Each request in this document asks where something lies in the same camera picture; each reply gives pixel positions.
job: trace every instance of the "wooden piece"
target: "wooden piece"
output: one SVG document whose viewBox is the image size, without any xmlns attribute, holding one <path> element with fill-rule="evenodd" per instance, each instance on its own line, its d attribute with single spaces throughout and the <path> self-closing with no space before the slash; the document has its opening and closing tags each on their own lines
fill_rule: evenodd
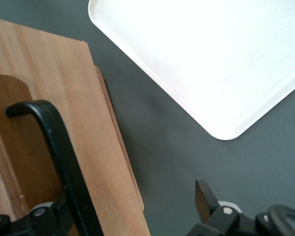
<svg viewBox="0 0 295 236">
<path fill-rule="evenodd" d="M 87 43 L 0 20 L 0 75 L 59 110 L 104 234 L 149 235 Z"/>
<path fill-rule="evenodd" d="M 134 173 L 133 173 L 133 170 L 132 170 L 132 167 L 131 167 L 131 163 L 130 163 L 130 160 L 129 160 L 129 157 L 128 157 L 128 153 L 127 153 L 126 147 L 124 145 L 124 142 L 123 142 L 123 139 L 122 139 L 122 136 L 121 136 L 121 132 L 120 132 L 120 129 L 119 129 L 119 126 L 118 126 L 118 123 L 117 123 L 116 115 L 115 115 L 115 112 L 114 112 L 114 109 L 113 109 L 113 105 L 112 105 L 112 103 L 110 101 L 110 98 L 109 98 L 109 94 L 108 94 L 108 91 L 107 91 L 107 88 L 106 88 L 106 84 L 105 84 L 102 72 L 101 72 L 101 70 L 100 70 L 100 68 L 98 66 L 95 66 L 95 70 L 96 70 L 99 82 L 100 82 L 100 84 L 102 86 L 102 89 L 103 89 L 105 100 L 106 100 L 106 103 L 107 103 L 107 106 L 108 106 L 108 109 L 109 109 L 113 124 L 115 126 L 116 134 L 118 136 L 120 147 L 122 149 L 124 159 L 125 159 L 125 161 L 127 163 L 128 170 L 129 170 L 129 173 L 131 175 L 133 185 L 134 185 L 134 187 L 135 187 L 135 189 L 137 191 L 137 194 L 140 196 L 140 191 L 139 191 L 139 188 L 138 188 L 138 185 L 137 185 L 137 181 L 136 181 L 136 178 L 134 176 Z M 143 204 L 142 198 L 139 198 L 139 201 L 142 204 L 142 210 L 144 210 L 144 204 Z"/>
</svg>

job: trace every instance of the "gray surface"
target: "gray surface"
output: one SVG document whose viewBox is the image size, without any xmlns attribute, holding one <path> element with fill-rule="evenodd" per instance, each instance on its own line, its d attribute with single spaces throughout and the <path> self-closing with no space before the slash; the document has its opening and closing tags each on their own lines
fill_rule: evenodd
<svg viewBox="0 0 295 236">
<path fill-rule="evenodd" d="M 89 20 L 87 0 L 0 0 L 0 19 L 84 40 L 101 67 L 153 236 L 199 220 L 195 179 L 249 217 L 295 208 L 295 91 L 235 140 L 207 134 Z"/>
</svg>

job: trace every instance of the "wood grain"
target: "wood grain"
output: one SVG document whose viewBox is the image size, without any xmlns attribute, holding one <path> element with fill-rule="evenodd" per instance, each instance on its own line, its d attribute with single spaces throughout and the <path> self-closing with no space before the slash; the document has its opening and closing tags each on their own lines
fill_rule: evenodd
<svg viewBox="0 0 295 236">
<path fill-rule="evenodd" d="M 59 110 L 104 234 L 149 235 L 87 43 L 0 20 L 0 75 Z"/>
</svg>

